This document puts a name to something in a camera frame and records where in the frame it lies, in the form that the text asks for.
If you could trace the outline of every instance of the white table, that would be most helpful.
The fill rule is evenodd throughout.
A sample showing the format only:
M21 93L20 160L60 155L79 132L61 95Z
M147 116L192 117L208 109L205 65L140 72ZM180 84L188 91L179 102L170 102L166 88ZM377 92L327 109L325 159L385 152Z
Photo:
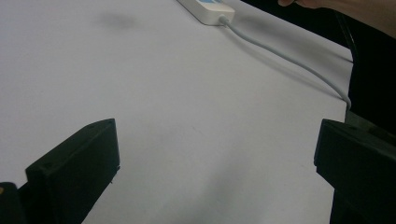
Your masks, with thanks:
M347 49L240 1L233 24L346 91ZM328 223L322 81L176 0L0 2L0 181L115 118L121 169L84 223Z

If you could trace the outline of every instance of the human hand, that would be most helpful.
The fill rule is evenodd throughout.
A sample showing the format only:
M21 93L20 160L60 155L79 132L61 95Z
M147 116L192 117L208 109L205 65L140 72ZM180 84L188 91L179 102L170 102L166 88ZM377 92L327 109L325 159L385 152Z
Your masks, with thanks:
M309 7L309 8L318 8L321 7L321 0L278 0L277 3L282 6L286 7L292 3L297 3L302 7Z

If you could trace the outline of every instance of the cable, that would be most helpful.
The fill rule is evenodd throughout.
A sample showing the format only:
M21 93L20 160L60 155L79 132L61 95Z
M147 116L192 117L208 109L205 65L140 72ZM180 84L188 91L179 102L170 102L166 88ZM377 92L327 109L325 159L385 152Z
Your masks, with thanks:
M259 41L243 34L242 32L240 32L239 30L237 30L233 25L231 25L230 21L225 17L225 16L220 16L219 17L219 21L224 24L225 26L227 26L228 28L230 28L230 30L232 30L236 35L238 35L239 37L241 37L242 39L246 40L247 42L256 45L258 47L261 47L263 49L266 49L272 53L274 53L275 55L289 61L290 63L294 63L300 67L302 67L303 69L307 70L308 72L314 74L316 77L320 78L322 81L324 81L327 85L329 85L333 90L335 90L340 96L341 98L346 102L346 108L347 110L350 109L350 107L352 106L352 103L350 102L349 97L347 96L347 94L345 94L343 91L341 91L340 88L338 88L336 85L334 85L329 79L327 79L326 77L322 76L319 72L315 71L314 69L306 66L303 63L297 62L294 59L292 59L291 57L277 51L276 49L273 49L269 46L266 46L262 43L260 43Z

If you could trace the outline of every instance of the white power strip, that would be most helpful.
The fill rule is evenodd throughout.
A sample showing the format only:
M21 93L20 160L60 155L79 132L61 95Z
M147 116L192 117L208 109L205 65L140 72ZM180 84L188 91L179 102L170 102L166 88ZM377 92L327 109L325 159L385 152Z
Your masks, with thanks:
M230 22L233 20L235 10L219 0L177 0L198 21L205 25L222 25L220 16L225 16Z

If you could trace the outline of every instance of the power cord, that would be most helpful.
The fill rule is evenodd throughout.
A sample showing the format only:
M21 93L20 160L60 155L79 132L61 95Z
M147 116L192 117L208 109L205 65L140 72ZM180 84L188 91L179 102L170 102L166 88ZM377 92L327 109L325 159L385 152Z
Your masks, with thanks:
M338 88L335 84L333 84L329 79L327 79L326 77L324 77L323 75L321 75L319 72L315 71L314 69L306 66L303 63L300 63L294 59L292 59L291 57L289 57L288 55L285 55L281 52L279 52L276 49L273 49L267 45L264 45L263 43L243 34L242 32L240 32L239 30L237 30L231 23L230 21L227 19L226 16L221 15L219 17L219 22L225 26L227 26L228 28L230 28L230 30L232 30L236 35L238 35L239 37L241 37L242 39L246 40L247 42L256 45L260 48L266 49L272 53L274 53L275 55L285 59L286 61L289 61L290 63L294 63L300 67L302 67L303 69L307 70L308 72L314 74L316 77L320 78L322 81L324 81L327 85L329 85L333 90L335 90L340 96L341 98L346 102L346 109L349 110L350 107L352 107L352 103L349 99L349 97L347 96L346 93L344 93L343 91L341 91L340 88Z

